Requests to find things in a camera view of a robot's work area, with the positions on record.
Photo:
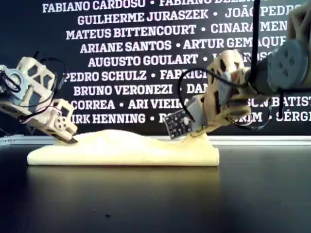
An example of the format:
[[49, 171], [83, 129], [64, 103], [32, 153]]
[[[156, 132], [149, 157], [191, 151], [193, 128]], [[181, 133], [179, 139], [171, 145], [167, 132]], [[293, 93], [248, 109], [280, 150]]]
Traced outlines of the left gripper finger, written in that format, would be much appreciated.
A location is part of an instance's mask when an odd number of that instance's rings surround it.
[[64, 122], [65, 128], [65, 142], [66, 143], [77, 143], [78, 141], [74, 138], [74, 135], [77, 132], [77, 126], [73, 124], [71, 121]]
[[56, 138], [58, 141], [63, 142], [63, 143], [66, 143], [66, 144], [69, 143], [69, 141], [68, 141], [67, 139], [61, 137], [60, 135], [58, 135], [58, 134], [56, 134], [56, 133], [51, 133], [51, 136], [54, 137], [54, 138]]

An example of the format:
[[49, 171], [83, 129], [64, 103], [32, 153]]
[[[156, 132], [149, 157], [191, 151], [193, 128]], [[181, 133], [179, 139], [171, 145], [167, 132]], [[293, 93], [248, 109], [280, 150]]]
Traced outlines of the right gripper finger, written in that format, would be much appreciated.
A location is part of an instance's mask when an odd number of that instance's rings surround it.
[[200, 135], [210, 133], [214, 130], [215, 130], [215, 124], [212, 122], [212, 123], [208, 123], [207, 125], [199, 126], [198, 129], [191, 132], [190, 135], [191, 137], [198, 137]]

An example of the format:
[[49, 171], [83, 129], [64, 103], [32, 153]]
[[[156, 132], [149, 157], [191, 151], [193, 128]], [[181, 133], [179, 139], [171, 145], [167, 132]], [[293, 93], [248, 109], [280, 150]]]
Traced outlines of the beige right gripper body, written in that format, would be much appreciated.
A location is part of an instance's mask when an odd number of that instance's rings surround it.
[[206, 88], [207, 129], [237, 124], [251, 113], [244, 72], [208, 73]]

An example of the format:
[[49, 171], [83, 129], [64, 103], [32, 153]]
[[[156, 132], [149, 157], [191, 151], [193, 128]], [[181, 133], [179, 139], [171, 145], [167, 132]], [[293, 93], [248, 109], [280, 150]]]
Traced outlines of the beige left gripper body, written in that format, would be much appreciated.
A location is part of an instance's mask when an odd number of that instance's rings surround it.
[[47, 109], [46, 106], [37, 109], [35, 113], [39, 114], [32, 116], [25, 123], [48, 135], [65, 135], [64, 122], [71, 121], [73, 110], [73, 106], [67, 100], [55, 99]]

